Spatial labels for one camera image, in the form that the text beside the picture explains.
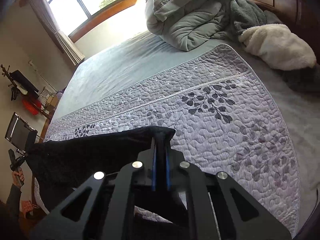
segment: wall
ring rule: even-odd
[[[64,89],[75,67],[46,33],[31,6],[15,3],[4,18],[4,24],[15,42],[29,55],[38,71],[56,89]]]
[[[8,28],[0,23],[0,64],[6,68],[11,65],[10,72],[20,70],[31,83],[41,90],[45,84],[37,77],[35,71],[28,65],[30,57],[26,52],[14,41]],[[15,101],[11,100],[11,90],[8,87],[10,81],[0,76],[0,200],[6,202],[12,185],[12,176],[10,170],[10,159],[8,150],[15,148],[4,139],[13,112],[16,112],[23,120],[27,121],[32,127],[38,130],[39,134],[46,120],[42,115],[31,115],[22,105],[21,96]],[[31,199],[31,178],[32,172],[26,163],[22,165],[25,176],[25,185],[21,188],[22,200]]]
[[[147,30],[144,16],[146,0],[137,0],[130,8],[117,13],[81,37],[75,44],[89,58]]]

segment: wooden headboard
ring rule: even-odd
[[[290,30],[305,40],[320,61],[320,24],[305,0],[253,0],[261,9],[275,13]]]

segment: window mullion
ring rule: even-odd
[[[88,9],[82,2],[82,0],[77,0],[77,2],[80,4],[81,8],[83,9],[84,13],[87,15],[88,19],[91,17],[91,14],[89,13]]]

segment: triangular cutout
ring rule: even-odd
[[[91,191],[92,188],[86,188],[73,202],[61,211],[61,215],[74,222],[78,222]]]
[[[258,210],[256,210],[237,190],[230,189],[233,200],[236,203],[241,220],[246,222],[259,216]]]

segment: red basket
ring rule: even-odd
[[[33,115],[39,114],[39,111],[32,105],[32,103],[30,103],[30,100],[32,100],[36,106],[41,108],[41,103],[37,99],[28,98],[26,96],[22,97],[24,107]]]

